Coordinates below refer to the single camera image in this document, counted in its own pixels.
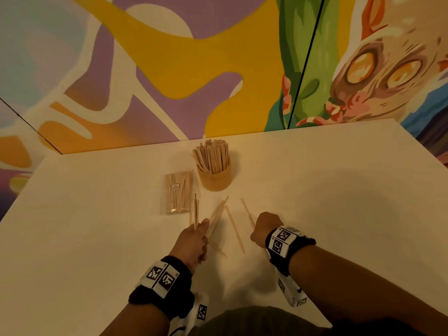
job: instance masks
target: black wristband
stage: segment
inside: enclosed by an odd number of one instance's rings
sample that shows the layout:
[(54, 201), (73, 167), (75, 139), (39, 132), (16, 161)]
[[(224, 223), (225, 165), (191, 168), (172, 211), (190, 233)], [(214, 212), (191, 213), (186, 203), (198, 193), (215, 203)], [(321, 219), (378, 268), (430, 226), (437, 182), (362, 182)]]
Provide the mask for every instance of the black wristband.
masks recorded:
[[(271, 264), (277, 268), (277, 270), (284, 276), (289, 276), (289, 262), (291, 261), (292, 256), (299, 251), (301, 248), (307, 246), (307, 245), (316, 245), (316, 240), (313, 238), (307, 238), (305, 235), (301, 234), (300, 231), (291, 228), (291, 227), (280, 227), (283, 230), (286, 230), (286, 233), (289, 234), (295, 234), (297, 237), (294, 239), (294, 241), (288, 245), (288, 253), (285, 255), (285, 257), (280, 255), (280, 250), (285, 244), (282, 240), (272, 237), (272, 235), (278, 230), (275, 228), (272, 230), (266, 237), (265, 245), (266, 249), (271, 255)], [(275, 240), (277, 244), (280, 245), (280, 250), (277, 248), (276, 251), (269, 248), (269, 244), (271, 243), (271, 240)]]
[(132, 291), (129, 303), (154, 304), (170, 321), (176, 316), (185, 318), (194, 305), (191, 278), (190, 270), (181, 260), (166, 256), (144, 274), (140, 280), (143, 285)]

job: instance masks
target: cat face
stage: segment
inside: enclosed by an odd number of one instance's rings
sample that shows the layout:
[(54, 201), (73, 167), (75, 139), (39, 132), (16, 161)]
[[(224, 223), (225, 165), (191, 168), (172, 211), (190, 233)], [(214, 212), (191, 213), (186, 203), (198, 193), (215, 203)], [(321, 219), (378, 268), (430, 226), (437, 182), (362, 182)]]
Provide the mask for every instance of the cat face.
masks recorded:
[[(393, 6), (383, 2), (384, 8)], [(361, 41), (333, 80), (330, 96), (341, 106), (344, 122), (400, 119), (411, 98), (443, 68), (448, 47), (438, 30), (442, 24), (424, 23), (424, 18), (420, 18), (421, 23), (419, 18), (406, 23), (403, 19), (410, 17), (407, 11), (414, 10), (401, 6), (395, 16), (383, 10), (384, 21), (376, 23), (379, 29), (371, 30), (373, 33)]]

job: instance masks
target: cat eye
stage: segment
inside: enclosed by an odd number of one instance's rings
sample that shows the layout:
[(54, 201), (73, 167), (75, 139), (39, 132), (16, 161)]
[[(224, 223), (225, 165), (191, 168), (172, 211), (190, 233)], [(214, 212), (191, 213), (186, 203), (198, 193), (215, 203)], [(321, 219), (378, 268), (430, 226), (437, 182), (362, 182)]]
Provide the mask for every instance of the cat eye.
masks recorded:
[(375, 54), (373, 52), (366, 52), (353, 59), (345, 78), (349, 84), (358, 84), (370, 77), (375, 67)]
[(413, 60), (398, 66), (386, 81), (387, 88), (394, 88), (411, 80), (422, 67), (420, 60)]

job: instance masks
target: forearm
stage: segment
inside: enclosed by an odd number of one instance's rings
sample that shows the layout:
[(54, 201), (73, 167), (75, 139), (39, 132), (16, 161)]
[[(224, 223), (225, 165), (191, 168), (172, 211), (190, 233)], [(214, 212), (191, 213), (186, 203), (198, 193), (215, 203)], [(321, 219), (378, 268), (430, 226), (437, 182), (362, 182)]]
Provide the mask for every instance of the forearm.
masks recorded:
[(448, 330), (448, 318), (437, 310), (373, 272), (317, 246), (296, 252), (289, 272), (333, 320), (361, 323), (390, 317), (428, 336), (445, 335)]
[(128, 304), (100, 336), (166, 336), (168, 317), (152, 304)]

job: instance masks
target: plastic bag of wooden sticks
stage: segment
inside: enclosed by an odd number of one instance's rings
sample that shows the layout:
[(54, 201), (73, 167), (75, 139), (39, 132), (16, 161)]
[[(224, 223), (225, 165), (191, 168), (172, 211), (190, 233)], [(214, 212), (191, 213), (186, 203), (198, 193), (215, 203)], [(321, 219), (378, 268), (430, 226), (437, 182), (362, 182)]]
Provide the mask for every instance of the plastic bag of wooden sticks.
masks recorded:
[(190, 212), (191, 171), (165, 175), (165, 210), (167, 214)]

